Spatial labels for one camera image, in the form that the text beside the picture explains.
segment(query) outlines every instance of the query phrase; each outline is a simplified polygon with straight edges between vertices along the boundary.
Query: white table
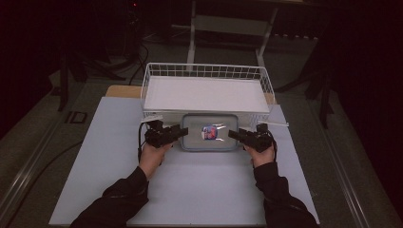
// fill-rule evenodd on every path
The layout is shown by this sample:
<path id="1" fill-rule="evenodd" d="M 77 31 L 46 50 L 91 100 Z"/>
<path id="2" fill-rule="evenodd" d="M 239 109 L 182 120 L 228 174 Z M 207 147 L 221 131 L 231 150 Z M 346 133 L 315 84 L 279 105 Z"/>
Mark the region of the white table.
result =
<path id="1" fill-rule="evenodd" d="M 70 225 L 109 185 L 135 169 L 142 116 L 139 99 L 101 100 L 49 224 Z M 279 105 L 270 117 L 285 123 Z M 270 130 L 278 142 L 280 175 L 287 177 L 291 194 L 318 222 L 288 128 L 270 126 Z M 148 197 L 149 203 L 127 225 L 265 225 L 263 196 L 255 186 L 250 157 L 241 148 L 186 152 L 175 143 L 151 180 Z"/>

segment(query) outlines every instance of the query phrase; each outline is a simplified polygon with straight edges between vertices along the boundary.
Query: white paper sheet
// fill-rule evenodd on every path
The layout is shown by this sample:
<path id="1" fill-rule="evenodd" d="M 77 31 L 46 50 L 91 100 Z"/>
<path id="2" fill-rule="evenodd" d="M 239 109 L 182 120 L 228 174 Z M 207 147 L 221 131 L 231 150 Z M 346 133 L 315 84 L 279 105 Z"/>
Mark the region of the white paper sheet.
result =
<path id="1" fill-rule="evenodd" d="M 144 110 L 269 113 L 258 80 L 151 76 Z"/>

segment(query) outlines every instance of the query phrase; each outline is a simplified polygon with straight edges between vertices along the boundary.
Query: white surface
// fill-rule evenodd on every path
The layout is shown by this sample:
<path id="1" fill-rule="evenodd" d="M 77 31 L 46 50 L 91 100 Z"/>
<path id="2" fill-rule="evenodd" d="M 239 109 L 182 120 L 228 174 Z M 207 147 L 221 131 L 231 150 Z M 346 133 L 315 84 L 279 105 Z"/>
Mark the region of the white surface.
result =
<path id="1" fill-rule="evenodd" d="M 150 76 L 144 110 L 269 113 L 258 80 Z"/>
<path id="2" fill-rule="evenodd" d="M 138 99 L 101 100 L 51 225 L 71 224 L 108 186 L 134 170 L 142 116 Z M 271 118 L 273 122 L 285 122 L 279 105 L 275 105 Z M 288 178 L 291 194 L 302 200 L 317 219 L 288 128 L 269 127 L 278 142 L 280 175 Z M 176 143 L 150 182 L 149 203 L 128 225 L 265 224 L 262 193 L 255 186 L 249 161 L 249 155 L 241 149 L 184 152 Z"/>

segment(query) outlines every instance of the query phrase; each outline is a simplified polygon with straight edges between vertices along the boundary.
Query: dark background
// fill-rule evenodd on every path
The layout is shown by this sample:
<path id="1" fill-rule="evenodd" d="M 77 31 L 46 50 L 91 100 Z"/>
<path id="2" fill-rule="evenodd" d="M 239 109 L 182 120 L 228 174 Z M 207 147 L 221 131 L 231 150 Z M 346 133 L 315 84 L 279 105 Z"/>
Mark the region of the dark background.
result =
<path id="1" fill-rule="evenodd" d="M 108 54 L 125 52 L 128 1 L 95 2 L 0 2 L 0 138 L 51 91 L 48 76 L 59 68 L 62 40 L 94 59 L 107 61 Z M 139 18 L 162 36 L 169 37 L 170 24 L 189 24 L 189 1 L 138 4 Z M 211 5 L 204 6 L 202 10 L 212 11 Z M 291 34 L 291 39 L 298 34 L 320 36 L 310 66 L 334 66 L 332 89 L 403 218 L 402 2 L 355 1 L 343 7 L 347 9 L 336 14 L 286 7 L 274 32 Z M 242 11 L 236 5 L 231 9 Z M 330 22 L 326 15 L 333 15 Z"/>

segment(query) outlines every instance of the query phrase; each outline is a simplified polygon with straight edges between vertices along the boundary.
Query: black cable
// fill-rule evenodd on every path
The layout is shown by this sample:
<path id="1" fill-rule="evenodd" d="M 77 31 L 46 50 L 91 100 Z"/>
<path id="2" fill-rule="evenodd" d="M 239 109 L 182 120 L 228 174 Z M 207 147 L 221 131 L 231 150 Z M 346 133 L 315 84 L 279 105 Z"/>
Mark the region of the black cable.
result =
<path id="1" fill-rule="evenodd" d="M 140 57 L 140 54 L 139 54 L 139 62 L 140 62 L 140 65 L 139 65 L 139 67 L 136 69 L 136 71 L 133 73 L 133 75 L 131 76 L 131 78 L 130 78 L 130 81 L 128 82 L 128 85 L 129 86 L 131 86 L 131 82 L 133 81 L 133 79 L 136 77 L 136 74 L 139 72 L 139 70 L 142 68 L 143 69 L 143 72 L 145 73 L 145 69 L 144 69 L 144 65 L 145 65 L 145 62 L 147 61 L 147 58 L 148 58 L 148 48 L 146 47 L 146 46 L 144 46 L 143 44 L 141 44 L 141 47 L 143 47 L 144 49 L 145 49 L 145 57 L 144 57 L 144 60 L 142 60 L 142 58 Z"/>
<path id="2" fill-rule="evenodd" d="M 142 143 L 142 128 L 143 128 L 144 123 L 140 123 L 139 126 L 139 148 L 137 149 L 137 158 L 139 159 L 139 163 L 140 163 L 140 157 L 142 156 L 142 147 L 143 147 L 143 143 Z"/>
<path id="3" fill-rule="evenodd" d="M 36 176 L 36 178 L 33 180 L 33 183 L 30 185 L 29 189 L 27 190 L 27 193 L 24 195 L 24 197 L 21 199 L 20 203 L 18 204 L 17 209 L 15 209 L 14 214 L 12 215 L 12 217 L 10 218 L 9 222 L 7 223 L 6 227 L 10 227 L 11 223 L 14 221 L 15 217 L 17 216 L 18 212 L 20 211 L 21 207 L 24 204 L 24 201 L 27 199 L 30 191 L 32 190 L 33 186 L 35 185 L 35 183 L 39 180 L 39 178 L 44 174 L 44 172 L 48 169 L 48 167 L 54 163 L 57 159 L 60 158 L 60 156 L 64 155 L 65 153 L 68 152 L 68 150 L 74 148 L 75 146 L 79 145 L 83 143 L 83 141 L 79 141 L 71 146 L 69 146 L 67 149 L 63 150 L 60 154 L 58 154 L 56 157 L 54 157 L 51 161 L 49 161 L 47 163 L 47 165 L 45 165 L 45 167 L 41 170 L 41 172 L 39 172 L 38 176 Z"/>
<path id="4" fill-rule="evenodd" d="M 119 69 L 123 69 L 125 67 L 129 67 L 130 65 L 133 65 L 134 60 L 136 59 L 136 54 L 130 54 L 125 61 L 115 64 L 115 65 L 110 65 L 110 66 L 104 66 L 104 68 L 112 71 L 117 71 Z"/>

